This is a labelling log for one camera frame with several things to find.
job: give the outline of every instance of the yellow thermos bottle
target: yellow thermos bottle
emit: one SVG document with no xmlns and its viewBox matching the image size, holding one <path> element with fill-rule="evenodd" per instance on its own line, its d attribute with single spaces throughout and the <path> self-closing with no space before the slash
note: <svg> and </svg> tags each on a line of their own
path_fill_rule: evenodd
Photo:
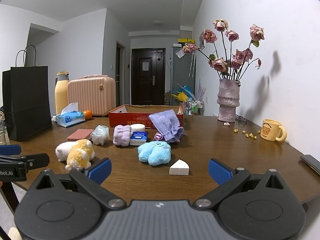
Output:
<svg viewBox="0 0 320 240">
<path fill-rule="evenodd" d="M 54 100 L 56 102 L 56 114 L 61 114 L 63 108 L 68 105 L 68 83 L 69 72 L 61 71 L 57 73 L 56 88 L 54 90 Z"/>
</svg>

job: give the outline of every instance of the yellow plush sheep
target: yellow plush sheep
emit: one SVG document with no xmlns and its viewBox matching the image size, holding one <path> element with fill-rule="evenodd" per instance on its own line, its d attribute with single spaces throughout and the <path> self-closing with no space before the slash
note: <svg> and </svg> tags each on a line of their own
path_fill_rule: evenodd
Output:
<svg viewBox="0 0 320 240">
<path fill-rule="evenodd" d="M 70 149 L 67 158 L 66 170 L 71 171 L 72 168 L 89 168 L 91 163 L 89 160 L 94 158 L 94 150 L 92 143 L 87 139 L 76 141 Z"/>
</svg>

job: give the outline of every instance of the green leaf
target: green leaf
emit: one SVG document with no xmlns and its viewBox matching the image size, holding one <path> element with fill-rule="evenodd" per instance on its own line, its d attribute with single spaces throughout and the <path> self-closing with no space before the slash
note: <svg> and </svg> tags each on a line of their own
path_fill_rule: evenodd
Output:
<svg viewBox="0 0 320 240">
<path fill-rule="evenodd" d="M 215 58 L 216 58 L 216 56 L 215 56 L 214 54 L 210 54 L 210 55 L 209 55 L 209 59 L 210 59 L 210 60 L 214 60 Z"/>
<path fill-rule="evenodd" d="M 258 42 L 258 41 L 254 41 L 252 44 L 253 44 L 254 46 L 256 46 L 256 47 L 259 47 L 259 42 Z"/>
</svg>

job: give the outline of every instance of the flower vase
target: flower vase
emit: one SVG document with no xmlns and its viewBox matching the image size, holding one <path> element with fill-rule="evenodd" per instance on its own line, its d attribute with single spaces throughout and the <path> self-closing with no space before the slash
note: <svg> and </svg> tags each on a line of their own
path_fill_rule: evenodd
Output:
<svg viewBox="0 0 320 240">
<path fill-rule="evenodd" d="M 220 79 L 217 103 L 220 105 L 218 120 L 223 122 L 236 121 L 236 107 L 240 105 L 239 81 Z"/>
</svg>

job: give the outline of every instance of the mug handle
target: mug handle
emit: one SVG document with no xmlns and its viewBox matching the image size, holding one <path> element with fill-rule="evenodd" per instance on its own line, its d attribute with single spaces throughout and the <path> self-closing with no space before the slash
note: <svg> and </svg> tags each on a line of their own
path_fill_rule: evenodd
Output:
<svg viewBox="0 0 320 240">
<path fill-rule="evenodd" d="M 282 136 L 280 137 L 280 138 L 276 138 L 276 141 L 278 141 L 278 142 L 283 142 L 286 138 L 287 138 L 287 130 L 286 129 L 284 129 L 284 127 L 283 126 L 281 126 L 281 125 L 279 125 L 279 128 L 282 130 Z"/>
</svg>

